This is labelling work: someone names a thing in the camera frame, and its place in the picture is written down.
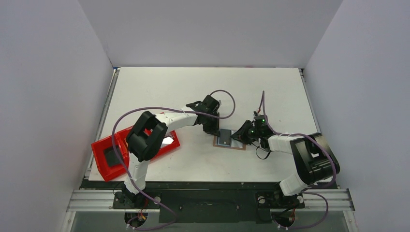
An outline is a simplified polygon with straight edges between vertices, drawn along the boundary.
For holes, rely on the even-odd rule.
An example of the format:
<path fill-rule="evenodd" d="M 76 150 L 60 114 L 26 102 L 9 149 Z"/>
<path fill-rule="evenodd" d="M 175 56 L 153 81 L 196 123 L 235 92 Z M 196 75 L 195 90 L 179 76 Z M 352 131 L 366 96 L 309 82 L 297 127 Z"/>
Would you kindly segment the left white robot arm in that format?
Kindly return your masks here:
<path fill-rule="evenodd" d="M 143 112 L 126 136 L 129 165 L 123 194 L 133 203 L 140 200 L 146 187 L 150 160 L 158 154 L 168 133 L 182 127 L 202 125 L 205 133 L 218 135 L 219 107 L 220 102 L 207 95 L 202 101 L 186 104 L 180 110 L 166 109 L 160 114 Z"/>

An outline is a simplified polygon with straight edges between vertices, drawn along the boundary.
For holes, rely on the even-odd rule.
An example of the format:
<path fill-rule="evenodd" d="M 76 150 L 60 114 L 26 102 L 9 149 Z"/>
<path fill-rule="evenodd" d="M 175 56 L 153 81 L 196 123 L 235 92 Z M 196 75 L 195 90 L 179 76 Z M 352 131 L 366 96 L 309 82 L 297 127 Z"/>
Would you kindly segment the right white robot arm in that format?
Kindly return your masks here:
<path fill-rule="evenodd" d="M 265 115 L 256 115 L 253 121 L 245 121 L 231 138 L 247 145 L 259 142 L 259 148 L 269 154 L 280 152 L 292 155 L 296 171 L 279 183 L 284 196 L 300 193 L 324 179 L 334 181 L 340 172 L 340 165 L 321 133 L 306 135 L 275 132 Z"/>

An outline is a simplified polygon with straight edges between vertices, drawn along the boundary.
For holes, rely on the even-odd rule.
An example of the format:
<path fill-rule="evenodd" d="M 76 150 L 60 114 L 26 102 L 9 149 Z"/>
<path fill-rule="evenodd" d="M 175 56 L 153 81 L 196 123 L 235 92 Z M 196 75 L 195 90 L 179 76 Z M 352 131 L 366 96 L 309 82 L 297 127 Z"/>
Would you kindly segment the red three-compartment bin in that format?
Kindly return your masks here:
<path fill-rule="evenodd" d="M 131 127 L 125 128 L 115 133 L 115 147 L 120 153 L 120 158 L 126 166 L 129 166 L 128 143 L 126 137 L 131 131 Z M 152 161 L 175 151 L 180 147 L 180 142 L 175 131 L 168 133 L 162 141 L 159 152 L 151 159 Z M 91 144 L 97 170 L 105 182 L 112 181 L 125 174 L 125 169 L 120 164 L 112 147 L 112 136 L 100 139 Z"/>

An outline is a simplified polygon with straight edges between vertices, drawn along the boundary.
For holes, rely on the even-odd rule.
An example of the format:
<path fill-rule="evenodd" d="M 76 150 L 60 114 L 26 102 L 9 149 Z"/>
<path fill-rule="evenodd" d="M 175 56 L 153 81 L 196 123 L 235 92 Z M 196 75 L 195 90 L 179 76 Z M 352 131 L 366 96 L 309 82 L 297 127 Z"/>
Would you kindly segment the black VIP card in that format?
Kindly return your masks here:
<path fill-rule="evenodd" d="M 218 137 L 218 145 L 231 147 L 231 130 L 220 129 L 220 135 Z"/>

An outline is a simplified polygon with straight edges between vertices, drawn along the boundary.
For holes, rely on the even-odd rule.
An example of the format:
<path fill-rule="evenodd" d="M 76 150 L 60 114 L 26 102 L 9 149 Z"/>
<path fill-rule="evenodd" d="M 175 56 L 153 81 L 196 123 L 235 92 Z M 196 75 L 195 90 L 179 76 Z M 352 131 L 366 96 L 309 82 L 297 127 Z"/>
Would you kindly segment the silver mirrored card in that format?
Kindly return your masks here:
<path fill-rule="evenodd" d="M 174 142 L 174 137 L 172 135 L 169 135 L 167 137 L 164 137 L 162 144 L 161 144 L 161 148 L 164 148 L 166 146 L 171 145 Z"/>

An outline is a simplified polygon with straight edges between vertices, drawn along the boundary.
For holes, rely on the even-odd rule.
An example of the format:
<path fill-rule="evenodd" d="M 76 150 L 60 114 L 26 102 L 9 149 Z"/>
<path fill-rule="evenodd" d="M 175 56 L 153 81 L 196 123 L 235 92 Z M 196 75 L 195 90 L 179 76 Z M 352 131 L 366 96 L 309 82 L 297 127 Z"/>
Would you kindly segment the tan leather card holder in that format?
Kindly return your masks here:
<path fill-rule="evenodd" d="M 228 148 L 234 150 L 246 150 L 245 144 L 232 138 L 232 135 L 236 132 L 236 130 L 220 129 L 220 132 L 222 137 L 214 136 L 212 144 L 214 147 Z"/>

